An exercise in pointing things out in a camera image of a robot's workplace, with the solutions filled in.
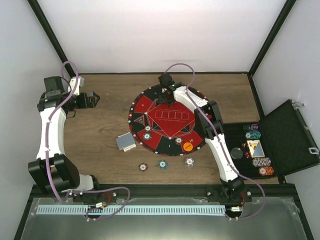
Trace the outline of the brown poker chip stack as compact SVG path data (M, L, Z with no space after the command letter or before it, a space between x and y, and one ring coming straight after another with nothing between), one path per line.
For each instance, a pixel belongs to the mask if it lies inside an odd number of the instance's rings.
M139 170L145 172L148 169L148 165L146 163L141 163L139 165Z

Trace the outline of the teal poker chip stack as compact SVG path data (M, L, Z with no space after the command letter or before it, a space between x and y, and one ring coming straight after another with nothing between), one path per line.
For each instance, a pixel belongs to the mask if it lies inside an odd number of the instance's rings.
M158 167L161 169L161 170L165 170L167 169L168 167L168 163L165 161L165 160L160 160L158 162Z

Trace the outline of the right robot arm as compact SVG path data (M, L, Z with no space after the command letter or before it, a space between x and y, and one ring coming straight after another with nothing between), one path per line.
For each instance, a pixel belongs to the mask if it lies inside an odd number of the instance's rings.
M218 104L208 101L189 90L181 82L174 82L172 76L164 73L158 77L160 83L159 102L161 104L180 103L194 113L195 128L214 156L219 170L221 192L229 202L236 200L244 188L230 152L224 132L224 123Z

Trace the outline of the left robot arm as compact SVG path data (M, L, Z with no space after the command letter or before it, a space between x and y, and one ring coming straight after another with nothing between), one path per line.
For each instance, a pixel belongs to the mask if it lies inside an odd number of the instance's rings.
M94 175L80 174L66 156L64 127L69 112L94 108L100 97L93 91L80 91L84 85L81 76L69 80L67 89L64 89L63 81L60 76L44 79L45 92L37 104L41 117L40 146L36 160L28 163L28 172L44 195L55 191L84 191L89 201L97 202L102 196L99 182Z

